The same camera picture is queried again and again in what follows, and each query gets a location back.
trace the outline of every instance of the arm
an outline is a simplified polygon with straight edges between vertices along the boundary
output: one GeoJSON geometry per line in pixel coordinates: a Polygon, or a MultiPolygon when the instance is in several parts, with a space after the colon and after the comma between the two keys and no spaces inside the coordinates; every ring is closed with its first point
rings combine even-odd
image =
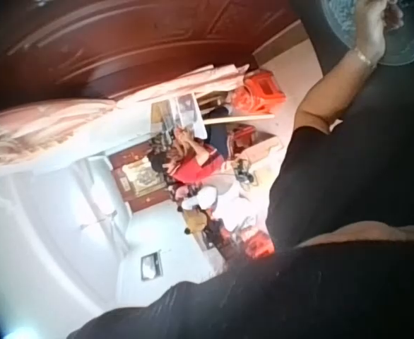
{"type": "MultiPolygon", "coordinates": [[[[401,11],[394,0],[389,7],[392,28],[398,28],[401,11]]],[[[307,94],[297,109],[294,129],[312,126],[324,133],[340,118],[344,110],[359,93],[367,78],[372,74],[378,61],[383,57],[386,45],[383,14],[387,14],[388,0],[357,0],[356,49],[349,51],[342,60],[323,77],[307,94]]]]}
{"type": "Polygon", "coordinates": [[[208,160],[210,153],[194,140],[189,139],[187,140],[187,143],[193,148],[194,152],[196,153],[196,162],[198,165],[204,165],[208,160]]]}

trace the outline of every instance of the wooden stick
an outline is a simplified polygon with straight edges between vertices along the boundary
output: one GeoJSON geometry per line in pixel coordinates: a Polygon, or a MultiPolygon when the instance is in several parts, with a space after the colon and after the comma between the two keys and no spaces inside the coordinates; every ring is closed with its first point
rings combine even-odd
{"type": "Polygon", "coordinates": [[[204,125],[222,124],[222,123],[225,123],[225,122],[272,119],[274,117],[275,117],[275,115],[271,114],[271,113],[258,114],[258,115],[239,115],[239,116],[234,116],[234,117],[205,119],[204,120],[204,125]]]}

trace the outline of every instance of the gold bracelet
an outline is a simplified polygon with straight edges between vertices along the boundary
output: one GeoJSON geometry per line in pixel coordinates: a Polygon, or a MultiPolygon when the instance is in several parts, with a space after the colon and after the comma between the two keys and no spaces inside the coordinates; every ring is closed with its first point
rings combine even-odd
{"type": "Polygon", "coordinates": [[[354,51],[356,52],[357,57],[370,68],[374,69],[375,67],[377,67],[377,64],[371,62],[370,59],[367,58],[357,47],[355,47],[354,51]]]}

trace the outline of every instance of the black shirt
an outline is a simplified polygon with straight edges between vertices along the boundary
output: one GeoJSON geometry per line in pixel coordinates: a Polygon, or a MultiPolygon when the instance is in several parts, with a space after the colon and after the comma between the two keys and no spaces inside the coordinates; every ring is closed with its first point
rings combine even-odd
{"type": "Polygon", "coordinates": [[[414,112],[363,112],[326,135],[297,129],[270,192],[278,248],[363,220],[414,225],[414,112]]]}
{"type": "Polygon", "coordinates": [[[270,193],[274,255],[69,338],[414,338],[414,243],[288,249],[355,221],[414,225],[414,119],[390,117],[367,112],[329,136],[296,130],[270,193]]]}

